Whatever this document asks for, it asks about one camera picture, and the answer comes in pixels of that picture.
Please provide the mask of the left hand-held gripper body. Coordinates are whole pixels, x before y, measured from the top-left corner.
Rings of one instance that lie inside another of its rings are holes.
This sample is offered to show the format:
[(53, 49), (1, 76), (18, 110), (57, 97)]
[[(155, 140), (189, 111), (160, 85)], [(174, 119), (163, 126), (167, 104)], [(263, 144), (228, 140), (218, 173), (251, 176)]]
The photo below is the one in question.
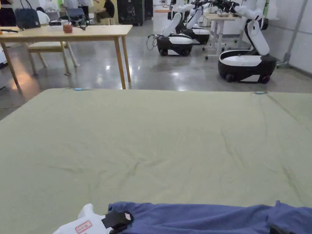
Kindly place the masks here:
[(106, 215), (98, 215), (91, 203), (85, 205), (78, 219), (59, 227), (54, 234), (109, 234), (118, 220), (118, 213), (112, 211)]

